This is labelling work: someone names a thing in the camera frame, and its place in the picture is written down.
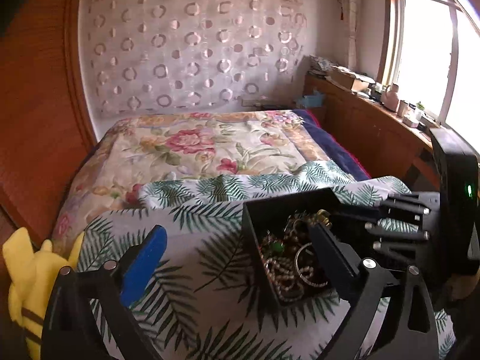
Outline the green gem silver pendant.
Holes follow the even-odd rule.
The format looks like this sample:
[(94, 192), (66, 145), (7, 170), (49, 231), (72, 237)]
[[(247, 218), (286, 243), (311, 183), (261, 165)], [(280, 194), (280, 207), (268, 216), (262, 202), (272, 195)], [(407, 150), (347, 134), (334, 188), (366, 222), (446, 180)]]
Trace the green gem silver pendant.
[(285, 246), (282, 241), (271, 241), (268, 243), (267, 251), (269, 256), (279, 257), (284, 254)]

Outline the black jewelry box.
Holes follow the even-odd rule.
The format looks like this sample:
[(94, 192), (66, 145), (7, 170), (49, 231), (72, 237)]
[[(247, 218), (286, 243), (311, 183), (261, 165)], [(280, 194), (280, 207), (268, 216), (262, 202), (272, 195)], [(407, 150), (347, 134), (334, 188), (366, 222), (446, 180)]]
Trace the black jewelry box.
[[(372, 206), (344, 201), (331, 188), (245, 202), (241, 231), (259, 288), (260, 305), (277, 313), (336, 290), (329, 282), (315, 289), (301, 281), (294, 267), (296, 252), (312, 242), (309, 227), (323, 224), (360, 257), (360, 245), (367, 236), (365, 224), (373, 222), (372, 213)], [(269, 256), (267, 247), (272, 241), (283, 242), (282, 256)]]

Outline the yellow plush toy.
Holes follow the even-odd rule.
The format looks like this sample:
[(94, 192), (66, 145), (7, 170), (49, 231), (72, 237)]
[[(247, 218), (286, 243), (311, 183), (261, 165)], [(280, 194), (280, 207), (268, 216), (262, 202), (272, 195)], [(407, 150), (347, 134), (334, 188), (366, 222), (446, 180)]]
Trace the yellow plush toy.
[(50, 295), (59, 270), (76, 268), (85, 233), (75, 239), (68, 258), (53, 252), (53, 244), (45, 240), (34, 251), (26, 228), (19, 228), (1, 248), (8, 274), (8, 311), (13, 323), (24, 334), (31, 359), (41, 357), (41, 334)]

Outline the wooden sideboard cabinet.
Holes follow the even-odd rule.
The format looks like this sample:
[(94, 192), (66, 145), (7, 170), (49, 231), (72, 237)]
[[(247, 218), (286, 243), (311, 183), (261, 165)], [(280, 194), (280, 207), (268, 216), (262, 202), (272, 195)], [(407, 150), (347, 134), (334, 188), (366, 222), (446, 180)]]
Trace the wooden sideboard cabinet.
[(306, 74), (304, 94), (316, 91), (325, 95), (322, 106), (312, 109), (320, 127), (356, 157), (372, 178), (395, 176), (411, 190), (439, 189), (427, 134), (406, 126), (377, 102)]

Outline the pink ceramic jar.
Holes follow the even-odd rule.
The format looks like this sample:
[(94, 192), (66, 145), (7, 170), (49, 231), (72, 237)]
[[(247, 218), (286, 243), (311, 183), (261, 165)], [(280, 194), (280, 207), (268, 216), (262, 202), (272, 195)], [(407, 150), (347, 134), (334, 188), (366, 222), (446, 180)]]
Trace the pink ceramic jar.
[(398, 96), (399, 86), (391, 84), (387, 86), (382, 93), (381, 103), (389, 111), (396, 113), (400, 106), (400, 99)]

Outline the navy blue blanket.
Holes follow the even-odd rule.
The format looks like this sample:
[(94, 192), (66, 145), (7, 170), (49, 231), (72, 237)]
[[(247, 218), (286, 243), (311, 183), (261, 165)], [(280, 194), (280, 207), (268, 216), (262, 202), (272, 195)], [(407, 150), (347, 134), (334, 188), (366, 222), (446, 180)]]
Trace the navy blue blanket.
[(353, 176), (356, 181), (365, 181), (371, 178), (359, 160), (344, 149), (327, 133), (311, 111), (294, 109), (293, 112), (303, 119), (303, 126), (316, 144), (333, 160), (344, 172)]

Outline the metal bangle in box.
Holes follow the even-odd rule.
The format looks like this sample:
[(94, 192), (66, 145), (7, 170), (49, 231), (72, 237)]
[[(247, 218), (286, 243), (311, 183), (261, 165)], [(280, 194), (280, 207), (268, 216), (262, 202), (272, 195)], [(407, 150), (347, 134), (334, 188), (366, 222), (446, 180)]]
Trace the metal bangle in box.
[(320, 265), (312, 242), (302, 245), (294, 259), (295, 272), (308, 287), (321, 289), (327, 286), (328, 280)]

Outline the cardboard box on cabinet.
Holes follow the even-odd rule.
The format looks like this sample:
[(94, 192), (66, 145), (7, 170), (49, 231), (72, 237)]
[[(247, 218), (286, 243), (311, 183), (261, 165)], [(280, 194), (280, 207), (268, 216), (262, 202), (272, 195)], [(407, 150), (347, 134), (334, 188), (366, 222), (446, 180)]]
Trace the cardboard box on cabinet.
[(328, 77), (332, 82), (352, 92), (361, 92), (376, 84), (374, 79), (342, 66), (332, 67)]

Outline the palm leaf print blanket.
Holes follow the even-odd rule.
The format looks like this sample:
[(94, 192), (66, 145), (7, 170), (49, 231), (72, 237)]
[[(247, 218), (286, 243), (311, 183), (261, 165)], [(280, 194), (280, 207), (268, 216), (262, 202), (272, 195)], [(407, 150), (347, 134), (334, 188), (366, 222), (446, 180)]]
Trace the palm leaf print blanket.
[(262, 213), (259, 236), (281, 232), (307, 206), (300, 194), (331, 188), (342, 203), (375, 206), (406, 185), (394, 176), (355, 181), (331, 161), (292, 173), (219, 175), (156, 181), (140, 188), (136, 209), (108, 211), (85, 229), (77, 268), (119, 260), (155, 225), (167, 249), (131, 311), (164, 359), (316, 359), (349, 306), (332, 289), (262, 289), (263, 271), (242, 234), (244, 203), (287, 196)]

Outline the floral quilt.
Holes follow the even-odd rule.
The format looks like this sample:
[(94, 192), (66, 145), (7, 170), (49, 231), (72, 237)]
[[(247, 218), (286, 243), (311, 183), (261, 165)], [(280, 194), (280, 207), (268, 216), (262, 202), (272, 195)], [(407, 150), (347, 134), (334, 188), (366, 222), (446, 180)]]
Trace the floral quilt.
[(160, 180), (291, 173), (328, 160), (293, 111), (143, 115), (114, 124), (74, 177), (51, 236), (68, 254), (105, 211), (137, 208), (139, 189)]

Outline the circle pattern sheer curtain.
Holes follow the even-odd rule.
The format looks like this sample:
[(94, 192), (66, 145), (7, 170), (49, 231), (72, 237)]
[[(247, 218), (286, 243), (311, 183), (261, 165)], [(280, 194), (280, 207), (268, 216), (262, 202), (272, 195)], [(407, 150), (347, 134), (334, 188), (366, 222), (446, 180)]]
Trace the circle pattern sheer curtain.
[(81, 0), (85, 90), (102, 117), (295, 96), (305, 0)]

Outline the window with white frame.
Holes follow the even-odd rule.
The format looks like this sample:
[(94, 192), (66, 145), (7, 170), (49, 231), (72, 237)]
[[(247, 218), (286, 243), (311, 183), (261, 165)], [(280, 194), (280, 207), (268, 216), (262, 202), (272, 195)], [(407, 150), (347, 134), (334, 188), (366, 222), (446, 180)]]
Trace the window with white frame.
[(385, 83), (478, 150), (479, 19), (459, 0), (385, 1)]

